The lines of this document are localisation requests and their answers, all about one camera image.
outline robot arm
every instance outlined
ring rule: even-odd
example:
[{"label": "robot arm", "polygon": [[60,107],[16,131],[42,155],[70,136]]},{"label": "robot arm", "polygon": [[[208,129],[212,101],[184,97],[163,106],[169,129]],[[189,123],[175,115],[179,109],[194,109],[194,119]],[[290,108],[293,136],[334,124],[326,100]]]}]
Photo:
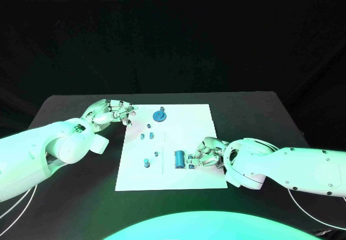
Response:
[{"label": "robot arm", "polygon": [[188,161],[201,166],[224,165],[225,179],[237,187],[260,190],[270,177],[287,189],[346,197],[346,152],[342,151],[279,149],[254,138],[228,143],[207,137]]},{"label": "robot arm", "polygon": [[100,100],[81,118],[55,122],[0,139],[0,202],[39,184],[89,151],[103,154],[109,139],[96,134],[112,122],[132,126],[129,114],[139,107],[119,100]]}]

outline dark backdrop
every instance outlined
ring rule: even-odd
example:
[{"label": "dark backdrop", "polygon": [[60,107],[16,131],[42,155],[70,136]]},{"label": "dark backdrop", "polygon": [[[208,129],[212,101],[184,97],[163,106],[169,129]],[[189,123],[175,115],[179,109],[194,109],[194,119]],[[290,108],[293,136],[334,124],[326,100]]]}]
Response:
[{"label": "dark backdrop", "polygon": [[311,145],[346,149],[345,1],[27,2],[0,12],[2,136],[51,95],[274,91]]}]

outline table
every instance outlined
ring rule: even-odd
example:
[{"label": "table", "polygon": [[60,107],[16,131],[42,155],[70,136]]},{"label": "table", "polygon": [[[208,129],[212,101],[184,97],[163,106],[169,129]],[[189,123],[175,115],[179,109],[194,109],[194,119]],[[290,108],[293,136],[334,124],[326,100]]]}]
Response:
[{"label": "table", "polygon": [[[220,139],[233,142],[256,138],[279,148],[309,147],[274,92],[54,95],[44,102],[29,128],[78,118],[101,99],[143,105],[210,104]],[[303,231],[328,229],[302,212],[287,189],[270,178],[262,190],[237,188],[228,183],[228,189],[116,191],[126,126],[113,123],[99,134],[110,140],[104,154],[90,151],[78,163],[63,167],[38,185],[29,208],[5,235],[9,239],[103,239],[148,219],[189,211],[237,212],[274,220]],[[293,194],[311,209],[321,207],[311,201],[305,202],[313,194]],[[344,200],[336,197],[326,200],[325,196],[318,195],[313,197],[319,199],[319,204],[331,199],[338,199],[338,203]],[[18,199],[0,204],[3,212]],[[5,226],[14,222],[27,203],[28,199],[19,204],[19,210],[6,216]]]}]

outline cable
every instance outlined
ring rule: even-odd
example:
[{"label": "cable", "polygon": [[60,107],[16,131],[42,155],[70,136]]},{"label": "cable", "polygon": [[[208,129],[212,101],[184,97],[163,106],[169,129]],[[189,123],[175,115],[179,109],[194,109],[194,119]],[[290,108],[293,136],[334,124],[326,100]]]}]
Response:
[{"label": "cable", "polygon": [[11,207],[11,209],[9,209],[9,210],[5,212],[5,214],[0,216],[0,219],[2,219],[3,216],[12,211],[12,209],[19,205],[19,203],[22,202],[24,198],[27,197],[27,195],[28,195],[28,193],[31,192],[32,189],[34,189],[34,188],[31,188],[31,189],[27,191],[25,195],[24,195],[22,198],[18,200],[18,202],[15,203],[15,205]]},{"label": "cable", "polygon": [[322,224],[325,224],[325,225],[328,225],[328,226],[331,226],[331,227],[334,227],[334,228],[336,228],[336,229],[346,230],[346,228],[342,228],[342,227],[339,227],[339,226],[334,226],[334,225],[325,223],[323,221],[321,221],[319,219],[316,219],[316,218],[306,212],[306,210],[302,208],[302,206],[299,205],[299,203],[298,203],[298,201],[296,201],[296,199],[295,199],[295,196],[293,196],[293,194],[292,194],[290,189],[287,189],[287,190],[289,190],[289,193],[290,193],[290,197],[292,197],[295,203],[298,204],[300,210],[306,213],[306,215],[308,215],[312,219],[315,219],[319,223],[322,223]]},{"label": "cable", "polygon": [[24,209],[21,215],[18,216],[15,222],[12,223],[12,225],[11,225],[11,226],[6,228],[6,230],[2,232],[0,237],[2,237],[3,234],[8,232],[8,230],[11,229],[11,227],[14,226],[14,224],[16,223],[16,221],[21,219],[21,217],[22,217],[27,209],[28,209],[28,206],[29,206],[29,204],[31,204],[31,202],[32,202],[32,199],[34,199],[34,196],[35,196],[35,192],[37,192],[37,188],[38,188],[38,185],[35,186],[35,189],[34,189],[34,192],[32,192],[32,195],[31,195],[31,200],[29,200],[29,202],[28,202],[28,204],[27,204],[27,206],[25,206],[25,209]]}]

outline white paper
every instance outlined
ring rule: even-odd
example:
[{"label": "white paper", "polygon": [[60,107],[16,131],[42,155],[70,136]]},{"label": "white paper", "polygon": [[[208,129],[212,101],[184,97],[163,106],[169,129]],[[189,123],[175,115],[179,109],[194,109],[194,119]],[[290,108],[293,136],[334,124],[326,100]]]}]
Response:
[{"label": "white paper", "polygon": [[[156,122],[153,114],[161,107],[168,117]],[[138,115],[130,116],[133,127],[126,129],[116,191],[228,188],[224,169],[215,166],[189,169],[188,164],[182,169],[175,167],[175,151],[185,152],[187,160],[205,137],[217,138],[210,105],[139,105],[136,112]]]}]

